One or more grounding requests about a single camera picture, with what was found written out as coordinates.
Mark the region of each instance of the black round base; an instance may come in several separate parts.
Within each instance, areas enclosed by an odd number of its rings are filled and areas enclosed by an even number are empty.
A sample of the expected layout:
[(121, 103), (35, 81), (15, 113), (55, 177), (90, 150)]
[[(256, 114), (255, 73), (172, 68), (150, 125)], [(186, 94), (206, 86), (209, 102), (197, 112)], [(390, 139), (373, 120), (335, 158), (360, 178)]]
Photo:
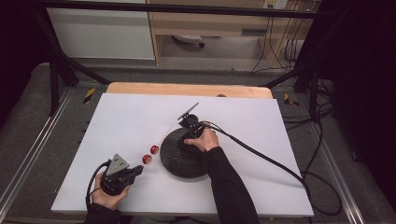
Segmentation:
[(181, 149), (177, 141), (186, 131), (177, 129), (169, 133), (161, 145), (161, 161), (172, 175), (182, 178), (196, 178), (206, 174), (202, 156), (199, 153)]

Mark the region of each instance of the red ball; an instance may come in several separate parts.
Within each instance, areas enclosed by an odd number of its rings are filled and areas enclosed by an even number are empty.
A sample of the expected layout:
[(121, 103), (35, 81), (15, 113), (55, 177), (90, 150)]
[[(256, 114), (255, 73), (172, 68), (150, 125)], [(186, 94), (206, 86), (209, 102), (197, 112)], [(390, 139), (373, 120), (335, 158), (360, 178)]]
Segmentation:
[(158, 153), (158, 151), (160, 150), (159, 147), (157, 146), (152, 146), (151, 149), (149, 150), (151, 152), (151, 154), (155, 155)]
[(149, 163), (151, 163), (151, 161), (152, 161), (152, 158), (151, 158), (151, 156), (150, 155), (145, 155), (144, 157), (143, 157), (143, 163), (145, 163), (145, 164), (149, 164)]

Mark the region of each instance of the hand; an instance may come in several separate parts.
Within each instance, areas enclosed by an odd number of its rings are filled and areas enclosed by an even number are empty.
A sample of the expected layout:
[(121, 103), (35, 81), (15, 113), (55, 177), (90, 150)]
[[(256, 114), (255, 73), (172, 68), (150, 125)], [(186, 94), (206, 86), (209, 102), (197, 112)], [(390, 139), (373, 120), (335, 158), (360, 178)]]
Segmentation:
[(100, 181), (102, 176), (103, 172), (97, 175), (95, 178), (95, 189), (97, 190), (92, 194), (92, 201), (111, 210), (116, 210), (120, 201), (128, 196), (128, 190), (130, 186), (127, 186), (119, 195), (108, 195), (102, 191), (102, 189), (100, 189)]
[(204, 131), (202, 132), (201, 136), (196, 139), (185, 139), (184, 143), (187, 145), (195, 145), (198, 147), (201, 151), (209, 151), (210, 149), (214, 147), (219, 147), (219, 139), (218, 136), (214, 131), (212, 131), (210, 128), (205, 127)]

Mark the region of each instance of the white table surface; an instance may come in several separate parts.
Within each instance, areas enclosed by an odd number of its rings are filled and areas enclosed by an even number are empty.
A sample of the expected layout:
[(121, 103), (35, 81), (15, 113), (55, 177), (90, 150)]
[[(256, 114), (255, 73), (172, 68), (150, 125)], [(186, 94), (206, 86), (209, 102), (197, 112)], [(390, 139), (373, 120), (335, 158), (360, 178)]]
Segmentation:
[[(159, 145), (166, 132), (178, 129), (177, 118), (192, 110), (200, 120), (216, 123), (264, 155), (299, 170), (276, 100), (105, 93), (51, 208), (64, 214), (86, 213), (85, 194), (94, 170), (120, 154), (130, 167)], [(218, 133), (230, 163), (240, 174), (259, 216), (313, 216), (304, 187), (297, 179)], [(213, 215), (216, 205), (205, 175), (183, 179), (171, 175), (160, 153), (144, 165), (119, 206), (125, 215)]]

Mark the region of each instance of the black sleeve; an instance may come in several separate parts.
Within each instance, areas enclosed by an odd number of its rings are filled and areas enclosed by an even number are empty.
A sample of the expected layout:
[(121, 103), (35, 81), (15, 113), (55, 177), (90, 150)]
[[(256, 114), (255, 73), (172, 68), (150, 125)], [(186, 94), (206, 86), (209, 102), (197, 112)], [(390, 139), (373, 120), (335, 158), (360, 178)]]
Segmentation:
[(92, 203), (84, 224), (117, 224), (120, 218), (120, 211), (113, 211), (97, 203)]
[(259, 218), (248, 190), (222, 148), (215, 147), (204, 153), (204, 165), (212, 180), (221, 224), (258, 224)]

